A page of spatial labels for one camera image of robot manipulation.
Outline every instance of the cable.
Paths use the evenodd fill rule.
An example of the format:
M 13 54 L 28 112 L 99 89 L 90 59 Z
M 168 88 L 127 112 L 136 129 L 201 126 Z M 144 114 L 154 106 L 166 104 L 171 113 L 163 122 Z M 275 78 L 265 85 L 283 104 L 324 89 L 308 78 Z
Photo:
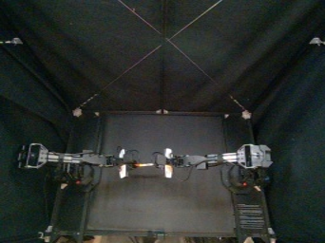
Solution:
M 154 152 L 151 154 L 151 162 L 154 162 L 156 165 L 158 165 L 158 155 L 162 155 L 163 156 L 163 153 L 160 152 Z

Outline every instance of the black fabric wall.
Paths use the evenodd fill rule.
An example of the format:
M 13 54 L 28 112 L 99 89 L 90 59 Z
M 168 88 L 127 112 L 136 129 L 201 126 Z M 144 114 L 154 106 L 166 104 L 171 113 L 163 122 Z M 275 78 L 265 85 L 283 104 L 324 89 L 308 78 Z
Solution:
M 44 169 L 17 169 L 17 149 L 40 142 L 64 151 L 71 115 L 27 49 L 0 47 L 0 57 L 0 242 L 36 242 L 48 225 L 55 184 Z
M 273 150 L 267 202 L 279 242 L 325 242 L 324 69 L 325 47 L 309 46 L 257 110 L 258 142 Z

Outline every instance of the black backdrop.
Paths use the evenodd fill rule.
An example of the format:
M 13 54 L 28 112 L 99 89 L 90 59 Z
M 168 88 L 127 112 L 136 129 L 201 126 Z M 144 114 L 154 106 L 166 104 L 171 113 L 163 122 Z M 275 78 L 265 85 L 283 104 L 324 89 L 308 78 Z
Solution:
M 162 39 L 118 1 L 0 3 L 0 38 L 19 36 L 24 42 L 0 48 L 3 239 L 33 234 L 47 224 L 44 174 L 27 177 L 13 171 L 16 146 L 37 140 L 63 151 L 71 110 Z M 124 3 L 170 37 L 215 2 Z M 163 43 L 163 51 L 84 107 L 238 112 L 229 99 L 234 95 L 255 111 L 258 141 L 273 148 L 267 197 L 283 242 L 325 241 L 325 46 L 309 46 L 316 35 L 325 38 L 324 15 L 324 1 L 222 1 L 174 39 L 213 81 Z

